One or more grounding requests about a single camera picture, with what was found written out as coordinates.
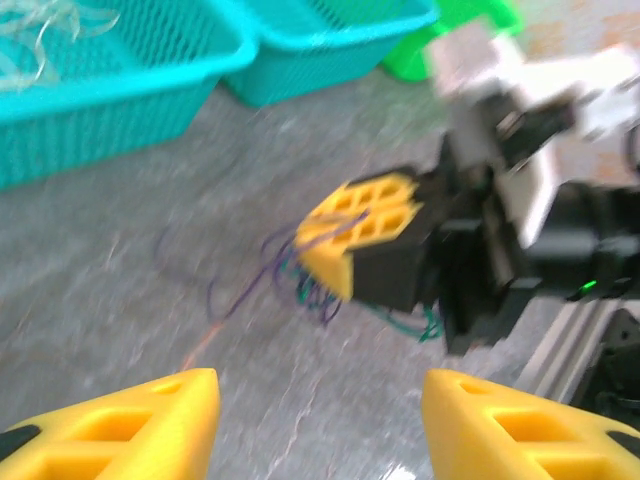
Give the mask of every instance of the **gray concrete floor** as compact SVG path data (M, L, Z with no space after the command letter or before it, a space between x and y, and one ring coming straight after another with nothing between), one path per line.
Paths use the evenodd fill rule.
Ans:
M427 86L379 71L260 111L218 88L177 141L3 193L0 429L180 370L208 327L201 286L154 267L165 226L171 262L218 274L230 302L268 232L345 180L432 164L442 125ZM319 328L265 283L193 363L223 395L209 478L430 478L426 370L510 384L554 309L536 301L508 340L448 358L356 306Z

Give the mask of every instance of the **rectangular hole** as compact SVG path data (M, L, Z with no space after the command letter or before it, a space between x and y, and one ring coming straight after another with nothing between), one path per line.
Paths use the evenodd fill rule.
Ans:
M367 222L360 227L360 239L373 237L376 233L375 222Z
M470 393L471 395L486 395L489 393L482 387L478 387L476 385L465 382L460 383L460 388L462 388L465 392Z
M393 215L392 217L387 217L384 220L382 225L383 233L391 233L396 231L398 228L402 226L404 222L404 215Z
M333 238L333 243L347 243L351 240L353 232L351 230L341 233Z
M604 458L577 456L562 459L538 460L553 480L617 480L615 466Z
M153 393L157 393L159 395L171 395L172 393L176 393L178 390L180 390L181 386L182 385L180 385L180 383L178 382L171 382L165 385L160 385L159 387L155 387L153 389Z
M542 412L508 412L493 418L516 442L570 442L576 436L555 418Z
M87 442L128 442L151 418L151 412L112 410L91 417L73 436Z
M380 191L380 198L386 198L395 195L396 193L398 193L398 190L400 190L400 188L392 183L389 185L385 185Z
M50 458L44 464L40 480L95 480L111 461L110 458L68 456Z
M351 197L344 196L336 202L336 210L348 210L351 207Z
M369 203L372 199L373 199L373 192L371 190L365 190L360 195L360 198L358 199L358 204L364 205L365 203Z

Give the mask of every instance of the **yellow foam block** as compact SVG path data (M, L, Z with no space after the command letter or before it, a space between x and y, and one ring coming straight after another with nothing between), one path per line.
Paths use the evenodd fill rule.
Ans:
M194 369L38 415L0 479L201 480L219 410L215 370Z
M367 218L341 234L307 249L300 261L313 277L342 300L353 294L352 249L394 240L413 220L420 205L411 197L417 184L406 176L390 173L355 185L342 185L300 224L295 245L300 248L330 234L349 219L368 212ZM335 221L317 221L327 217Z
M431 370L422 415L437 480L638 480L622 423L468 375Z

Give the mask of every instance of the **green wire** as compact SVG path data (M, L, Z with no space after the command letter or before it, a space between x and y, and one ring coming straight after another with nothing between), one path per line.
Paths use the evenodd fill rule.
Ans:
M284 272L287 269L287 263L283 262L281 265L281 271ZM291 272L292 278L297 278L297 276L302 272L300 268L296 268ZM312 282L305 282L303 284L303 288L298 292L297 301L299 304L304 305L307 298L309 297L309 293L311 292ZM433 340L442 336L442 323L437 318L436 314L430 308L423 307L422 311L425 319L427 320L427 325L423 329L411 327L401 322L397 318L395 318L390 311L385 311L381 307L370 304L363 304L363 306L373 313L379 319L387 322L390 326L395 328L398 332L413 337L418 340L418 343L426 342L427 340Z

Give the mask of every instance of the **teal plastic basket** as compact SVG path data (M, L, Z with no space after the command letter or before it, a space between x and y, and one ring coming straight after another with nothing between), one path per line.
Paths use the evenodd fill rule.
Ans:
M369 73L408 33L431 25L430 0L240 0L259 35L255 62L225 76L252 106Z
M48 29L43 45L60 82L0 93L0 188L179 136L221 75L255 58L246 16L231 1L80 1L120 20L74 43ZM9 39L0 52L25 71L37 66Z

